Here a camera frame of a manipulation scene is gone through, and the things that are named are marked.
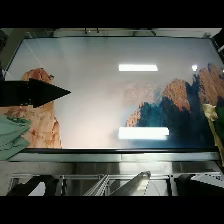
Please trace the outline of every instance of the black pointed object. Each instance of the black pointed object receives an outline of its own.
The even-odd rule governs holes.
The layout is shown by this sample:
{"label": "black pointed object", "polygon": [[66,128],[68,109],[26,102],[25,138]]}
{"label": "black pointed object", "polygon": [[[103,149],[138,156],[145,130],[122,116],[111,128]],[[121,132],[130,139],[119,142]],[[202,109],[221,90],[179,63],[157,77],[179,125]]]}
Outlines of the black pointed object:
{"label": "black pointed object", "polygon": [[49,83],[29,79],[29,81],[0,81],[0,107],[39,107],[71,93]]}

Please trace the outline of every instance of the teal fabric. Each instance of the teal fabric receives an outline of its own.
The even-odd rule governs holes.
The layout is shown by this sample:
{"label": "teal fabric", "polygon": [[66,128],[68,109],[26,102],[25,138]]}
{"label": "teal fabric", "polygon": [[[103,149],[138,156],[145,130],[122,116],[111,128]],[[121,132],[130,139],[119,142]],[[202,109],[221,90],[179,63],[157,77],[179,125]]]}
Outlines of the teal fabric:
{"label": "teal fabric", "polygon": [[0,115],[0,160],[7,160],[29,146],[21,135],[29,130],[30,124],[31,121],[24,118]]}

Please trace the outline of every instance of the gray sky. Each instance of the gray sky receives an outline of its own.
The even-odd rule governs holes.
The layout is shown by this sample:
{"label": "gray sky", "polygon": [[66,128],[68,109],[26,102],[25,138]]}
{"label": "gray sky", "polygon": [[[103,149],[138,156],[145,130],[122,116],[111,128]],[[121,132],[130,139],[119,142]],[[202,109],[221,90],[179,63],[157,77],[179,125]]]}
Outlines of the gray sky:
{"label": "gray sky", "polygon": [[[55,76],[72,93],[55,101],[64,148],[126,147],[113,138],[130,108],[125,83],[162,84],[174,78],[192,83],[192,65],[223,66],[210,40],[166,37],[64,37],[24,40],[8,80],[35,68]],[[158,72],[119,72],[119,64],[156,64]]]}

